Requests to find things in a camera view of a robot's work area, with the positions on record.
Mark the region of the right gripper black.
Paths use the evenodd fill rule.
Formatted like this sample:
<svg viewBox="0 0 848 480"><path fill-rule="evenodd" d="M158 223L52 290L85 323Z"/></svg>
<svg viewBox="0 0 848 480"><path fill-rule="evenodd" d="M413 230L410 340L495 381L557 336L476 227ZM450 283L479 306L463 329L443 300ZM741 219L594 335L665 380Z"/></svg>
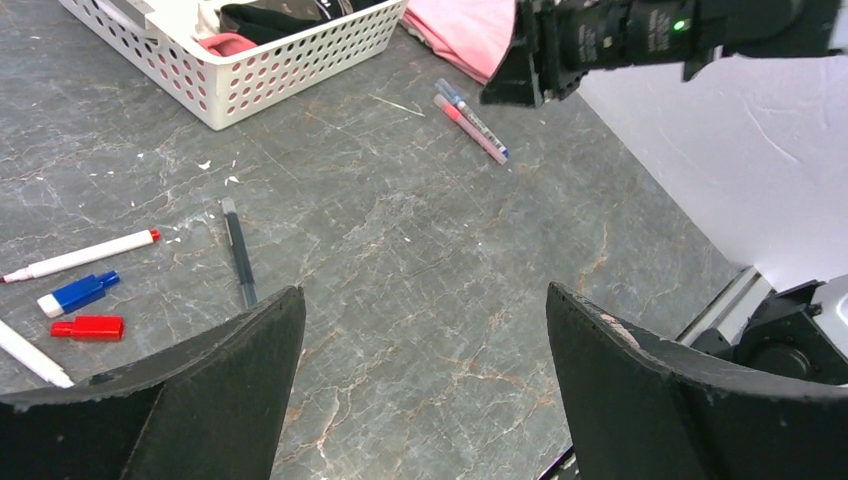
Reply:
<svg viewBox="0 0 848 480"><path fill-rule="evenodd" d="M563 99L594 70L668 63L691 78L715 58L701 1L517 1L512 36L483 105L539 107Z"/></svg>

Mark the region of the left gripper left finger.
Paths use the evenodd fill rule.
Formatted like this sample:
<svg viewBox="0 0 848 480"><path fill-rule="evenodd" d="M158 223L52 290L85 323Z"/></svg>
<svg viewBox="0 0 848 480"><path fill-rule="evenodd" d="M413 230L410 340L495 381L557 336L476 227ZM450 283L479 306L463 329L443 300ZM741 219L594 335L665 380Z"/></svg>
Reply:
<svg viewBox="0 0 848 480"><path fill-rule="evenodd" d="M70 388L1 399L5 479L266 479L302 352L290 286L252 309Z"/></svg>

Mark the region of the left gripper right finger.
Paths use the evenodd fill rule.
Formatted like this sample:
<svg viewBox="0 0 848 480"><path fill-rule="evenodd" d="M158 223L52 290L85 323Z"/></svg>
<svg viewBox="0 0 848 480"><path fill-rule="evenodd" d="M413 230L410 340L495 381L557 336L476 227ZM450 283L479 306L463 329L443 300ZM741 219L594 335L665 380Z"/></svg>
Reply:
<svg viewBox="0 0 848 480"><path fill-rule="evenodd" d="M549 344L575 479L843 479L847 382L742 366L551 283Z"/></svg>

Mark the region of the black pen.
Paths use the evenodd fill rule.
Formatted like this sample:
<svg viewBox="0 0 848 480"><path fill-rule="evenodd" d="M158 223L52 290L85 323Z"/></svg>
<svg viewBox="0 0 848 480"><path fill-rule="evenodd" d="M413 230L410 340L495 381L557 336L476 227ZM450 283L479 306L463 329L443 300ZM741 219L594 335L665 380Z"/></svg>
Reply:
<svg viewBox="0 0 848 480"><path fill-rule="evenodd" d="M235 202L232 198L222 198L221 207L227 228L230 249L233 254L235 271L245 305L248 309L250 309L258 303L258 297L240 218L236 210Z"/></svg>

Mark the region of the white marker pen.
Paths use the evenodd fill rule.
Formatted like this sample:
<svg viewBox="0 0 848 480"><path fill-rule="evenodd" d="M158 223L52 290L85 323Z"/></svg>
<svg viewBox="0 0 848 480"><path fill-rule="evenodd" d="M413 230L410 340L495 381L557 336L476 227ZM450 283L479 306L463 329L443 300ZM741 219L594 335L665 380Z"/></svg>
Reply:
<svg viewBox="0 0 848 480"><path fill-rule="evenodd" d="M1 322L1 349L42 380L60 388L71 388L74 381L62 366L36 348L27 339Z"/></svg>

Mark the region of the pink folded cloth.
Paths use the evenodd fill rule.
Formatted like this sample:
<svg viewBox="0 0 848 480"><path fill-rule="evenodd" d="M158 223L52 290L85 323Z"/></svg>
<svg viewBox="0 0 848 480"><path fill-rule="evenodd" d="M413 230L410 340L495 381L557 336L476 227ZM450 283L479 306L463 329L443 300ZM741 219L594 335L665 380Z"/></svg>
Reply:
<svg viewBox="0 0 848 480"><path fill-rule="evenodd" d="M414 0L401 25L435 55L485 84L509 46L515 9L513 0Z"/></svg>

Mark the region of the red marker cap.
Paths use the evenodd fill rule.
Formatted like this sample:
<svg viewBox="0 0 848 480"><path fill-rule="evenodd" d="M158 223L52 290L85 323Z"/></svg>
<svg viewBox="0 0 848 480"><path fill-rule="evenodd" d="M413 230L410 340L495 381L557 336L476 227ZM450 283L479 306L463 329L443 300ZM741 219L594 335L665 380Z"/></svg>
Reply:
<svg viewBox="0 0 848 480"><path fill-rule="evenodd" d="M54 322L50 336L83 342L117 342L124 337L124 320L120 316L77 316L73 321Z"/></svg>

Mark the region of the blue marker cap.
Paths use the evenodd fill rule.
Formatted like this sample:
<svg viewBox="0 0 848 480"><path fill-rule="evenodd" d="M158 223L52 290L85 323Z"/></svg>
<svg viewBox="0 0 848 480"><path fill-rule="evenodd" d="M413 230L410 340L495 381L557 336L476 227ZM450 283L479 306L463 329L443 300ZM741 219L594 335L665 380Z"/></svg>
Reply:
<svg viewBox="0 0 848 480"><path fill-rule="evenodd" d="M36 303L48 318L57 318L104 298L108 289L120 281L115 271L89 275L42 296Z"/></svg>

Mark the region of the red tipped white marker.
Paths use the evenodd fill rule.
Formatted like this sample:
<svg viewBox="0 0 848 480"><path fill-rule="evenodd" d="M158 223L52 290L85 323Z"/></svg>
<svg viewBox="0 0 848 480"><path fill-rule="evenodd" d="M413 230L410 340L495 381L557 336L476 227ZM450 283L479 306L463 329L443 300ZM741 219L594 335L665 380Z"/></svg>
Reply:
<svg viewBox="0 0 848 480"><path fill-rule="evenodd" d="M160 232L156 229L142 230L137 233L30 264L27 267L21 268L12 273L2 275L1 282L15 283L42 278L155 244L159 241L160 237Z"/></svg>

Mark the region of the black cloth in basket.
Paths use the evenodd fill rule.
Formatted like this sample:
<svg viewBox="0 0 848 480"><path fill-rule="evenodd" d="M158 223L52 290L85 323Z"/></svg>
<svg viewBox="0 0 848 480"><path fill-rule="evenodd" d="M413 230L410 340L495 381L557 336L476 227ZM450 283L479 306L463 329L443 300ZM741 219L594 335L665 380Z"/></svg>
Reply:
<svg viewBox="0 0 848 480"><path fill-rule="evenodd" d="M259 45L320 26L382 3L382 0L262 0L230 3L218 10L221 33Z"/></svg>

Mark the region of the white cloth in basket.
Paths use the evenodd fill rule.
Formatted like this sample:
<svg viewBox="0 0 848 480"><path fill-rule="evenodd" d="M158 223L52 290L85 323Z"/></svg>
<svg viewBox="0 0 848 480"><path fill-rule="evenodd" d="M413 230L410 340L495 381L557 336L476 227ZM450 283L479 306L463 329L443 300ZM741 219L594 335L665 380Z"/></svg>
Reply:
<svg viewBox="0 0 848 480"><path fill-rule="evenodd" d="M93 1L93 5L125 30L153 39L147 15L164 19L166 30L179 38L201 40L221 32L219 13L225 1Z"/></svg>

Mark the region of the white plastic basket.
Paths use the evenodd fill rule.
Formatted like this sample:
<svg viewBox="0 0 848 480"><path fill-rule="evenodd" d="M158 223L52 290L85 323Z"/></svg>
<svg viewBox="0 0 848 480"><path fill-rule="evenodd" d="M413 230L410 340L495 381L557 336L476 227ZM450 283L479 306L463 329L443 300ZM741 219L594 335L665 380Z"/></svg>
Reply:
<svg viewBox="0 0 848 480"><path fill-rule="evenodd" d="M380 53L404 14L385 1L325 26L232 55L216 56L147 15L153 39L125 30L93 1L63 7L215 131L225 129Z"/></svg>

